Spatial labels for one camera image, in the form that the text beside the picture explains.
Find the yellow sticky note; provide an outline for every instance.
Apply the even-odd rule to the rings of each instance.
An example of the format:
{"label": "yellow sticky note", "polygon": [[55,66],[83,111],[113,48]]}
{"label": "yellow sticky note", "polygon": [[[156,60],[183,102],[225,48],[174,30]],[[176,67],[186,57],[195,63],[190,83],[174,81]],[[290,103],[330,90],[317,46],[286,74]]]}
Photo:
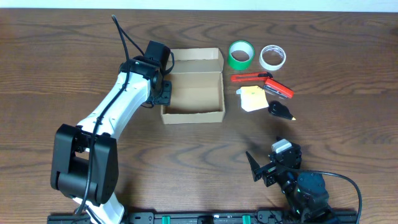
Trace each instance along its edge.
{"label": "yellow sticky note", "polygon": [[247,112],[268,107],[266,92],[258,86],[244,86],[236,91],[241,95],[241,106]]}

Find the open cardboard box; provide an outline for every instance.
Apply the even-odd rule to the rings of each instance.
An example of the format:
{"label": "open cardboard box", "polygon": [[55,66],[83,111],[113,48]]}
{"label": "open cardboard box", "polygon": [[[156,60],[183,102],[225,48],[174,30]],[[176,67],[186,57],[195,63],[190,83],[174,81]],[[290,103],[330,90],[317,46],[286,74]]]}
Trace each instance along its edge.
{"label": "open cardboard box", "polygon": [[225,114],[223,65],[218,48],[174,49],[170,106],[161,106],[164,124],[222,122]]}

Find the red box cutter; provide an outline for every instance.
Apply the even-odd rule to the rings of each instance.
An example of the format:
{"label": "red box cutter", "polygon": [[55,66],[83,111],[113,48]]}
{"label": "red box cutter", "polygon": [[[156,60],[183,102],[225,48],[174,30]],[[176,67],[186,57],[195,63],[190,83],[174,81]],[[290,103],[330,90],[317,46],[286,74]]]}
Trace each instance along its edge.
{"label": "red box cutter", "polygon": [[264,89],[274,92],[285,98],[293,97],[293,90],[274,80],[269,72],[254,72],[232,75],[232,82],[264,81]]}

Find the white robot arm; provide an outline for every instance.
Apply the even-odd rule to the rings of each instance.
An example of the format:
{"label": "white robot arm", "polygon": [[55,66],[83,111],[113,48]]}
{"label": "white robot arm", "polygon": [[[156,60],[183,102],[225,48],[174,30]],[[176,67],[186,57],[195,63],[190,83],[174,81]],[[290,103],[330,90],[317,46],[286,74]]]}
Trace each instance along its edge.
{"label": "white robot arm", "polygon": [[[121,72],[118,75],[118,80],[108,93],[105,99],[98,105],[98,107],[81,120],[78,126],[81,126],[83,131],[92,133],[98,115],[104,110],[105,106],[114,98],[117,92],[122,88],[122,84],[126,80],[127,73]],[[102,135],[108,133],[110,137],[119,139],[124,127],[131,119],[134,112],[141,104],[147,101],[150,95],[150,80],[146,80],[142,75],[137,73],[130,73],[128,86],[126,90],[120,94],[117,100],[112,104],[112,107],[106,112],[102,119],[102,124],[98,128],[98,134]],[[81,204],[82,199],[75,197],[75,202]],[[95,206],[91,202],[86,202],[91,217],[92,223],[120,223],[124,214],[124,207],[118,202],[114,193],[110,199],[100,206]]]}
{"label": "white robot arm", "polygon": [[[92,223],[120,223],[126,214],[114,190],[118,181],[117,141],[138,107],[147,102],[169,105],[172,84],[164,80],[174,66],[174,55],[164,44],[150,41],[145,53],[122,30],[126,62],[116,84],[98,107],[76,126],[63,124],[55,134],[51,186],[80,203],[76,215],[86,209]],[[142,55],[129,57],[124,36]],[[166,70],[169,55],[173,65]],[[87,151],[89,159],[76,156]]]}

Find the wooden table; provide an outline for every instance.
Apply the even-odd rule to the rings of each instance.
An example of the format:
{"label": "wooden table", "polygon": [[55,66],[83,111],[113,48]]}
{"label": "wooden table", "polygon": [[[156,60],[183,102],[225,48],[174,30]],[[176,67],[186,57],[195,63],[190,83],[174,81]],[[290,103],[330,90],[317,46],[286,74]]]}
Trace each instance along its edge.
{"label": "wooden table", "polygon": [[[252,43],[284,48],[275,79],[297,118],[246,113],[224,66],[222,123],[163,125],[140,108],[118,144],[121,203],[158,212],[287,208],[278,186],[254,183],[245,151],[262,164],[275,136],[302,145],[302,167],[351,177],[361,223],[398,222],[398,16],[327,12],[0,10],[0,223],[45,223],[76,204],[50,187],[53,138],[77,124],[116,81],[124,52],[116,26],[144,49]],[[129,46],[130,54],[137,50]],[[325,177],[330,205],[357,209],[354,188]]]}

